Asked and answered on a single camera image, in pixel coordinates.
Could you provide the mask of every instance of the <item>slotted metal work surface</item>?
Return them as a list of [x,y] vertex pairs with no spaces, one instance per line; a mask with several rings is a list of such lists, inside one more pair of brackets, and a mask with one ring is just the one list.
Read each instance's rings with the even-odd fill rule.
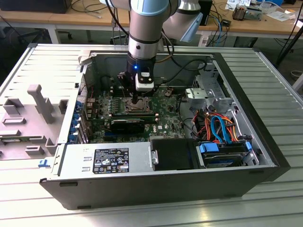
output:
[[[28,83],[28,79],[37,83],[52,83],[56,90],[55,99],[68,97],[74,77],[79,74],[77,60],[80,52],[112,49],[113,46],[103,45],[52,44],[29,48],[19,66],[2,85],[0,104],[3,104],[5,97],[19,94],[23,87],[21,83]],[[300,97],[261,53],[251,49],[176,48],[176,51],[180,50],[222,54],[290,163],[290,171],[274,182],[256,186],[242,198],[66,210],[38,184],[38,180],[45,175],[43,171],[50,171],[38,169],[38,160],[1,161],[0,225],[302,226],[303,103]],[[51,91],[45,89],[45,95],[50,94]]]

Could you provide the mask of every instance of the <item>paper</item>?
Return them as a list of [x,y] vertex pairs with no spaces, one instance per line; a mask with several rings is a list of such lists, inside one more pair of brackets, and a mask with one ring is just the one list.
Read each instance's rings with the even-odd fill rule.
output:
[[279,12],[279,11],[267,14],[267,16],[269,16],[273,19],[279,20],[279,21],[286,21],[289,19],[289,15],[287,15],[286,13]]
[[239,6],[250,6],[250,2],[251,0],[227,0],[227,3],[226,3],[226,6],[225,6],[225,9],[229,9],[229,10],[232,10],[234,11],[237,4]]

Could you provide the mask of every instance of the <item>table leg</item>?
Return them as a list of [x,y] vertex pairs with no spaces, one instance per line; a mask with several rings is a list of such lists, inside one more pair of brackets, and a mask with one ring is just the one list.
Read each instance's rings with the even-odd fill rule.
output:
[[199,41],[198,46],[206,46],[207,41],[208,41],[208,37],[211,34],[212,34],[212,31],[200,31],[199,35],[201,35],[201,37],[200,37],[200,41]]
[[92,39],[91,39],[91,32],[90,32],[90,30],[86,30],[86,36],[87,36],[87,41],[91,43]]
[[56,30],[55,25],[50,25],[47,28],[49,36],[51,38],[52,44],[60,44],[60,38],[59,38],[59,34]]
[[293,89],[295,91],[298,91],[303,86],[303,73],[301,76],[297,79],[297,81],[293,85]]

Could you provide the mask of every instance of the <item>blue cable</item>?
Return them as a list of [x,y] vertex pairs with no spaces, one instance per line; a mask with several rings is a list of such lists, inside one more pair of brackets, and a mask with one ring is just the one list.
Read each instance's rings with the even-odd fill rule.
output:
[[219,38],[218,38],[218,40],[217,40],[217,42],[215,44],[215,46],[217,46],[218,43],[220,42],[220,39],[221,39],[222,27],[221,27],[221,23],[220,23],[220,21],[219,21],[219,19],[217,17],[214,17],[214,16],[210,16],[210,17],[212,17],[212,18],[214,18],[214,19],[217,20],[218,25],[219,25],[219,29],[220,29]]
[[220,121],[220,124],[221,124],[221,127],[222,127],[222,133],[223,133],[223,136],[224,136],[224,140],[225,140],[228,144],[232,143],[232,141],[231,141],[229,135],[228,135],[227,132],[226,132],[226,128],[225,128],[224,121],[223,121],[223,119],[222,119],[221,117],[219,117],[219,116],[214,116],[214,117],[212,117],[212,120],[211,120],[211,122],[210,122],[210,126],[211,126],[211,130],[212,130],[213,135],[220,141],[220,143],[223,143],[222,139],[220,138],[220,136],[218,136],[218,134],[216,133],[216,131],[215,131],[215,129],[214,129],[214,121],[215,121],[216,118],[218,118],[219,121]]

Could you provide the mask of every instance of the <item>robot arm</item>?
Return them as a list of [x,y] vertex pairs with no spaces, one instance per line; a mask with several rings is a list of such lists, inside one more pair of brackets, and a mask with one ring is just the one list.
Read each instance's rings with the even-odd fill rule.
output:
[[127,68],[119,80],[133,96],[152,91],[162,29],[170,38],[190,42],[202,20],[198,0],[100,1],[131,11]]

